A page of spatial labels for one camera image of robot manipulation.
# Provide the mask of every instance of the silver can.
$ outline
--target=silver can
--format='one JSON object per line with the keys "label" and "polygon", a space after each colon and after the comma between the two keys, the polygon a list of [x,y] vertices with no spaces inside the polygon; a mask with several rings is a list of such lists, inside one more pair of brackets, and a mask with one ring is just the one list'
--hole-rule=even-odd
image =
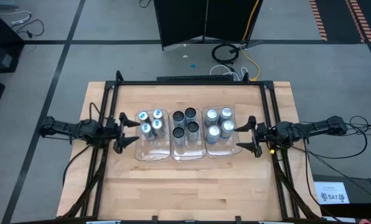
{"label": "silver can", "polygon": [[210,109],[205,114],[205,125],[206,127],[211,127],[212,125],[216,125],[218,120],[218,114],[215,109]]}
{"label": "silver can", "polygon": [[197,111],[193,108],[185,109],[185,124],[188,125],[191,122],[197,121]]}
{"label": "silver can", "polygon": [[138,119],[141,121],[141,123],[149,123],[151,124],[151,120],[148,117],[148,113],[146,111],[142,111],[138,114]]}
{"label": "silver can", "polygon": [[209,127],[207,134],[206,134],[206,141],[209,144],[216,144],[219,138],[220,138],[220,128],[217,125],[213,125]]}
{"label": "silver can", "polygon": [[153,130],[158,138],[165,137],[165,129],[163,128],[162,121],[160,119],[155,119],[153,121]]}
{"label": "silver can", "polygon": [[222,125],[223,121],[232,119],[233,118],[233,111],[231,108],[223,108],[220,112],[220,118],[218,119],[218,124]]}
{"label": "silver can", "polygon": [[155,139],[154,131],[151,128],[151,125],[149,125],[148,123],[144,123],[141,125],[140,128],[141,128],[141,133],[144,135],[144,137],[148,141],[152,141]]}
{"label": "silver can", "polygon": [[165,117],[164,117],[163,111],[154,110],[153,118],[154,119],[160,119],[162,121],[163,126],[165,126]]}
{"label": "silver can", "polygon": [[196,122],[190,122],[187,125],[187,137],[189,142],[198,141],[199,136],[199,125]]}
{"label": "silver can", "polygon": [[184,130],[184,113],[181,111],[176,111],[173,114],[173,126],[174,128],[182,128]]}
{"label": "silver can", "polygon": [[176,147],[185,146],[186,138],[184,137],[184,129],[179,127],[173,129],[173,143]]}
{"label": "silver can", "polygon": [[223,139],[228,139],[231,137],[234,131],[234,122],[231,120],[226,120],[222,123],[222,134]]}

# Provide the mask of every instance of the plastic container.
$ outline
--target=plastic container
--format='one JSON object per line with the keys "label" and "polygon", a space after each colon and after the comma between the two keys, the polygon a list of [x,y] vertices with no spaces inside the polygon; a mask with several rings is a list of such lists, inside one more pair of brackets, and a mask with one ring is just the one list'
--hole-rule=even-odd
{"label": "plastic container", "polygon": [[154,122],[154,117],[153,113],[155,110],[146,110],[146,111],[139,111],[136,113],[136,121],[140,122],[141,125],[136,127],[136,135],[140,137],[136,141],[136,152],[134,153],[134,157],[139,160],[139,161],[161,161],[164,159],[167,159],[170,154],[171,154],[171,145],[170,145],[170,137],[171,134],[169,132],[169,117],[168,117],[168,112],[166,110],[160,109],[163,113],[163,120],[164,120],[164,125],[163,125],[163,131],[165,132],[165,135],[161,138],[159,138],[156,134],[155,138],[153,140],[149,141],[147,137],[141,133],[141,128],[143,127],[143,123],[146,122],[145,118],[143,117],[142,121],[139,118],[139,115],[142,112],[147,112],[148,114],[148,121],[153,123]]}
{"label": "plastic container", "polygon": [[[205,117],[207,115],[208,110],[215,110],[217,112],[217,115],[220,117],[220,112],[223,108],[230,108],[232,110],[232,118],[231,121],[234,123],[234,129],[237,128],[237,124],[235,122],[235,110],[232,106],[207,106],[202,110],[202,119],[205,121]],[[203,130],[204,130],[204,138],[206,138],[208,126],[206,122],[204,122]],[[239,143],[240,139],[238,137],[238,133],[233,131],[231,136],[227,139],[224,139],[220,137],[218,141],[215,144],[210,144],[207,141],[205,141],[205,147],[208,152],[208,154],[212,157],[222,157],[222,156],[232,156],[234,154],[240,153],[242,151],[242,148],[237,146],[236,143]]]}
{"label": "plastic container", "polygon": [[185,137],[185,144],[182,147],[176,146],[174,144],[174,136],[173,136],[173,129],[174,129],[174,123],[173,123],[173,114],[176,111],[181,111],[185,112],[186,109],[184,110],[175,110],[171,111],[169,113],[169,123],[171,127],[171,156],[175,161],[194,161],[197,159],[201,159],[206,156],[206,148],[205,148],[205,139],[204,139],[204,134],[202,131],[202,112],[196,108],[194,108],[196,111],[196,123],[199,125],[199,134],[198,138],[194,142],[190,142],[188,140],[188,130],[187,130],[187,125],[184,124],[184,137]]}

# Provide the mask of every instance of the sign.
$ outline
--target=sign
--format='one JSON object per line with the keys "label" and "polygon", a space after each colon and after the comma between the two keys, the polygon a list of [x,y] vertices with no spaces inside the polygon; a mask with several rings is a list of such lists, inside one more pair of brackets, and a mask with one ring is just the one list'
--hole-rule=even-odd
{"label": "sign", "polygon": [[343,182],[315,182],[314,185],[321,205],[349,203]]}

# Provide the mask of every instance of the floor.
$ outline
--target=floor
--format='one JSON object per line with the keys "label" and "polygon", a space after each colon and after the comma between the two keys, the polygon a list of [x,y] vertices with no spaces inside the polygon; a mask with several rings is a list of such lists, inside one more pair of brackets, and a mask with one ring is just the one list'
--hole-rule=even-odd
{"label": "floor", "polygon": [[[84,6],[79,5],[82,2],[18,1],[20,9],[31,11],[33,18],[42,19],[45,24],[45,33],[35,40],[66,40],[72,36],[73,40],[159,40],[153,2],[145,9],[135,0],[86,0]],[[69,35],[78,9],[82,9],[79,22]],[[16,16],[4,16],[7,22],[14,19]],[[38,32],[40,28],[29,29]],[[309,1],[288,0],[285,4],[281,0],[265,0],[252,39],[319,40]],[[47,114],[74,122],[80,116],[88,82],[111,80],[116,70],[121,70],[125,80],[207,75],[216,65],[211,57],[215,46],[175,45],[163,52],[159,44],[77,44],[67,46],[68,54],[63,54],[65,46],[61,44],[27,45],[16,72],[0,74],[0,82],[6,86],[0,101],[0,223],[53,77],[59,80]],[[371,123],[371,52],[366,45],[283,42],[261,44],[247,53],[261,68],[260,80],[291,82],[301,121],[332,115],[349,120],[361,115]],[[242,66],[248,67],[250,74],[256,73],[241,55],[234,67]],[[309,148],[328,156],[342,156],[357,152],[363,143],[361,136],[320,136],[312,139]],[[55,217],[70,150],[67,142],[39,140],[12,222]],[[328,163],[346,175],[371,178],[371,136],[368,149],[361,156]],[[311,169],[313,174],[338,175],[314,159]]]}

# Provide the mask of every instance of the white cord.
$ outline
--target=white cord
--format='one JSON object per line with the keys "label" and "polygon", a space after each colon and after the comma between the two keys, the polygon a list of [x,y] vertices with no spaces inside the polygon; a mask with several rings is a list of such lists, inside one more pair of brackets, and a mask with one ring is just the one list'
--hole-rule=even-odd
{"label": "white cord", "polygon": [[245,73],[243,72],[243,69],[245,69],[245,70],[248,72],[248,69],[247,69],[246,67],[242,67],[242,68],[241,68],[242,77],[244,77],[245,74],[246,74],[246,72],[245,72]]}
{"label": "white cord", "polygon": [[227,69],[228,72],[227,72],[227,73],[224,73],[223,75],[228,75],[228,74],[235,75],[235,76],[237,77],[238,81],[240,81],[240,77],[239,77],[239,75],[238,75],[237,73],[235,73],[235,72],[231,72],[230,69],[228,69],[228,67],[227,67],[227,66],[224,66],[224,65],[216,65],[216,66],[213,66],[213,67],[210,69],[209,75],[212,75],[212,71],[213,71],[213,69],[215,69],[215,68],[217,68],[217,67],[224,67],[225,69]]}
{"label": "white cord", "polygon": [[10,16],[10,15],[18,14],[18,13],[23,13],[23,12],[27,12],[28,14],[31,14],[31,12],[29,11],[19,11],[19,12],[12,12],[12,13],[1,13],[0,12],[0,15]]}
{"label": "white cord", "polygon": [[19,24],[23,24],[26,20],[30,19],[31,18],[31,12],[25,10],[25,11],[19,11],[19,12],[12,12],[12,13],[1,13],[0,12],[0,15],[2,16],[11,16],[11,15],[15,15],[15,14],[18,14],[18,13],[23,13],[23,12],[26,12],[28,13],[28,16],[23,18],[23,19],[20,19],[18,21],[11,21],[11,24],[12,25],[19,25]]}
{"label": "white cord", "polygon": [[228,74],[235,75],[235,76],[237,77],[238,81],[241,81],[241,80],[240,80],[240,77],[238,76],[237,73],[235,73],[235,72],[226,72],[226,73],[224,73],[223,75],[228,75]]}

